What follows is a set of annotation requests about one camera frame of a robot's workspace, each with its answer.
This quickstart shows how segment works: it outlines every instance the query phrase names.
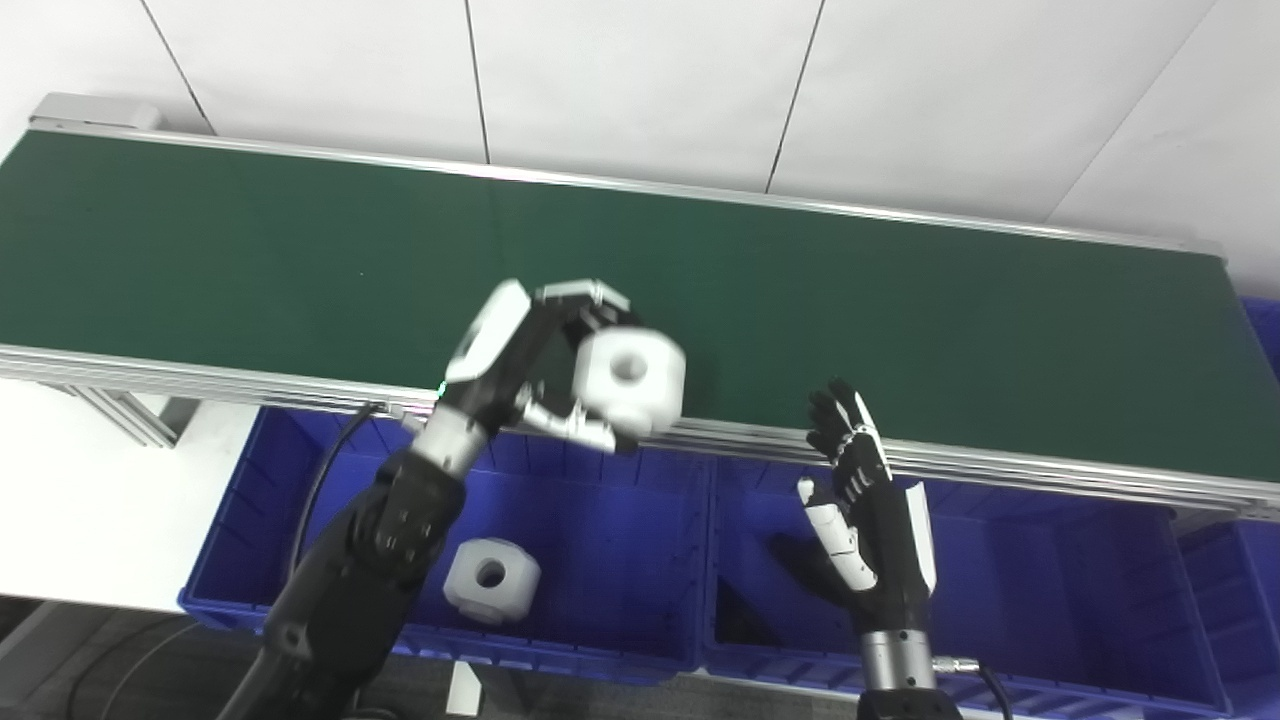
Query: silver connector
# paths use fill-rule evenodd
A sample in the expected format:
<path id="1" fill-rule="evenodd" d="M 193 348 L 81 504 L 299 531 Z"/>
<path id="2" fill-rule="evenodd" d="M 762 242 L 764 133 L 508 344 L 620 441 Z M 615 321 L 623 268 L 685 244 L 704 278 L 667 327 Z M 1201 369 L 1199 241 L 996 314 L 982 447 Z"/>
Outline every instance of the silver connector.
<path id="1" fill-rule="evenodd" d="M 943 675 L 956 675 L 959 673 L 977 673 L 978 661 L 973 657 L 951 657 L 950 655 L 937 655 L 933 657 L 933 671 Z"/>
<path id="2" fill-rule="evenodd" d="M 479 423 L 448 405 L 436 405 L 410 448 L 461 480 L 488 445 L 489 434 Z"/>
<path id="3" fill-rule="evenodd" d="M 430 411 L 425 407 L 411 409 L 407 405 L 392 402 L 387 405 L 387 415 L 399 423 L 402 428 L 416 436 L 426 428 L 426 418 L 430 416 Z"/>
<path id="4" fill-rule="evenodd" d="M 863 635 L 867 688 L 936 688 L 929 638 L 919 630 L 881 630 Z"/>

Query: white table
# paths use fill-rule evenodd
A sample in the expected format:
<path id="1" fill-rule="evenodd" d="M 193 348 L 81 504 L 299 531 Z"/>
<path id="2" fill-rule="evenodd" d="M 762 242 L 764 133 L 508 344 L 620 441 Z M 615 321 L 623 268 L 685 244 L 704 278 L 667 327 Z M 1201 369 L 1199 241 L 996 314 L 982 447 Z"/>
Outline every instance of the white table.
<path id="1" fill-rule="evenodd" d="M 0 379 L 0 594 L 179 611 L 257 407 L 204 402 L 178 447 Z"/>

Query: green conveyor belt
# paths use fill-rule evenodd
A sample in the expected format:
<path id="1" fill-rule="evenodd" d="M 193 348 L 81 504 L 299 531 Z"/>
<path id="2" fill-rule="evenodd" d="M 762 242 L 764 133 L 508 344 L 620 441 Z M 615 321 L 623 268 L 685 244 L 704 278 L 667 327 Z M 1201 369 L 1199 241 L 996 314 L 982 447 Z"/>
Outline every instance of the green conveyor belt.
<path id="1" fill-rule="evenodd" d="M 599 277 L 689 355 L 686 415 L 1280 480 L 1280 389 L 1220 259 L 28 132 L 0 343 L 435 387 L 504 277 Z"/>

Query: black cable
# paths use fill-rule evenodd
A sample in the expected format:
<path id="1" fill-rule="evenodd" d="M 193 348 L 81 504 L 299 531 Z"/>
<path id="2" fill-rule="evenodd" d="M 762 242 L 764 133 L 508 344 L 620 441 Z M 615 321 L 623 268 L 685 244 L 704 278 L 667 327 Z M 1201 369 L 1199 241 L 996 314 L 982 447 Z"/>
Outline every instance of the black cable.
<path id="1" fill-rule="evenodd" d="M 63 717 L 65 717 L 65 720 L 76 720 L 76 696 L 79 694 L 81 685 L 84 684 L 84 679 L 88 678 L 90 674 L 93 673 L 93 670 L 97 670 L 97 666 L 101 665 L 102 661 L 105 661 L 111 653 L 129 644 L 131 641 L 150 633 L 151 630 L 159 628 L 160 625 L 164 625 L 165 623 L 173 623 L 174 620 L 183 620 L 184 618 L 186 618 L 184 615 L 175 615 L 172 618 L 164 618 L 156 620 L 154 623 L 147 623 L 146 625 L 142 625 L 141 628 L 115 641 L 114 644 L 104 650 L 97 657 L 93 659 L 92 662 L 86 665 L 84 669 L 81 670 L 81 674 L 76 676 L 76 680 L 72 682 L 70 689 L 67 691 L 67 707 L 63 710 Z"/>
<path id="2" fill-rule="evenodd" d="M 401 715 L 385 707 L 364 707 L 343 715 L 342 720 L 401 720 Z"/>
<path id="3" fill-rule="evenodd" d="M 370 415 L 380 410 L 381 406 L 383 405 L 380 402 L 366 402 L 362 405 L 355 415 L 347 419 L 347 424 L 338 432 L 338 438 L 329 446 L 329 450 L 324 455 L 324 460 L 320 461 L 315 478 L 311 480 L 311 488 L 307 491 L 307 500 L 302 505 L 302 518 L 298 519 L 298 528 L 293 533 L 293 547 L 289 551 L 291 575 L 298 569 L 298 562 L 302 562 L 302 538 L 307 534 L 307 524 L 311 523 L 311 514 L 315 511 L 316 498 L 320 497 L 320 486 L 324 484 L 324 479 L 329 474 L 329 468 L 332 468 L 333 461 L 337 460 L 342 446 L 347 445 L 351 436 L 356 434 L 356 429 L 358 429 Z"/>
<path id="4" fill-rule="evenodd" d="M 115 707 L 115 700 L 120 697 L 120 692 L 124 689 L 124 685 L 129 684 L 129 680 L 133 678 L 133 675 L 137 674 L 138 670 L 142 669 L 143 665 L 147 664 L 147 660 L 151 660 L 155 656 L 155 653 L 164 650 L 166 644 L 189 633 L 191 630 L 195 630 L 198 626 L 200 623 L 192 623 L 189 625 L 186 625 L 183 628 L 179 628 L 169 633 L 163 641 L 157 642 L 151 650 L 148 650 L 146 655 L 140 657 L 137 662 L 129 666 L 129 670 L 124 674 L 123 678 L 120 678 L 120 682 L 115 684 L 115 689 L 113 689 L 111 694 L 108 696 L 106 705 L 102 706 L 102 715 L 99 716 L 99 720 L 106 720 L 111 715 L 111 708 Z"/>
<path id="5" fill-rule="evenodd" d="M 991 667 L 987 667 L 986 662 L 978 664 L 978 675 L 987 683 L 991 694 L 996 696 L 996 705 L 1000 706 L 1000 714 L 1005 716 L 1005 720 L 1014 720 L 1014 706 L 1009 702 L 1009 693 L 1005 692 L 1005 684 L 1000 682 L 1000 675 L 996 675 Z"/>

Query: metal rail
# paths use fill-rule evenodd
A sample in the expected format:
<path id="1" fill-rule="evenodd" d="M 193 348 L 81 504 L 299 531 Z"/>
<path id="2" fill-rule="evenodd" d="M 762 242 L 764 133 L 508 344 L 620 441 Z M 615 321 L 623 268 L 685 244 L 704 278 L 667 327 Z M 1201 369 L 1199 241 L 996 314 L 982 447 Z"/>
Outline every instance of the metal rail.
<path id="1" fill-rule="evenodd" d="M 256 370 L 113 357 L 64 350 L 0 345 L 0 375 L 58 384 L 128 388 L 177 397 L 352 413 L 374 401 L 401 413 L 429 415 L 436 393 Z M 928 442 L 886 439 L 888 459 L 904 474 L 1078 496 L 1212 510 L 1280 521 L 1280 483 L 1044 457 Z M 781 462 L 820 464 L 804 432 L 684 419 L 654 447 Z"/>

